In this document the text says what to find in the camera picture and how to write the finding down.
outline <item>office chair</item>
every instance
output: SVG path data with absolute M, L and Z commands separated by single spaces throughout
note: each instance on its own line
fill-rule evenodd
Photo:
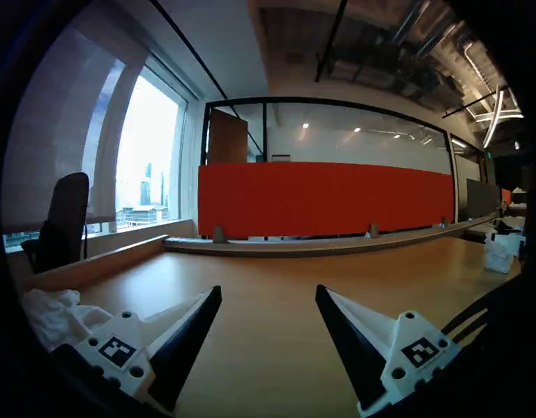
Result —
M 34 273 L 79 261 L 84 227 L 84 258 L 87 257 L 88 194 L 89 179 L 85 173 L 68 174 L 56 182 L 47 220 L 41 227 L 39 239 L 27 240 L 21 244 Z

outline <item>desk surface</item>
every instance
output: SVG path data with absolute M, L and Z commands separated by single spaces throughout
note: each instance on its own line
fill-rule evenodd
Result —
M 437 327 L 519 272 L 484 270 L 456 238 L 363 254 L 255 259 L 162 253 L 82 288 L 82 304 L 141 317 L 210 286 L 223 303 L 178 398 L 177 417 L 357 417 L 356 397 L 314 302 L 317 284 L 383 314 Z

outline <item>sky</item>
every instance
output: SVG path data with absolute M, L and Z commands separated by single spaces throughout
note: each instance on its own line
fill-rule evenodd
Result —
M 136 206 L 140 182 L 151 163 L 151 201 L 160 201 L 161 172 L 169 190 L 171 154 L 178 105 L 142 76 L 138 77 L 124 120 L 116 163 L 116 209 Z

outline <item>wooden door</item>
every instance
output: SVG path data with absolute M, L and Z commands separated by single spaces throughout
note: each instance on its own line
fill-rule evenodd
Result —
M 248 123 L 220 110 L 212 110 L 208 164 L 247 162 Z

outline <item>building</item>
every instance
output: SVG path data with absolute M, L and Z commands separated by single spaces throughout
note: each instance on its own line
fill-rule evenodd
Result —
M 130 227 L 154 224 L 166 220 L 169 209 L 161 205 L 140 205 L 123 208 L 116 213 L 117 227 Z
M 140 204 L 149 205 L 151 202 L 150 181 L 143 180 L 140 182 Z

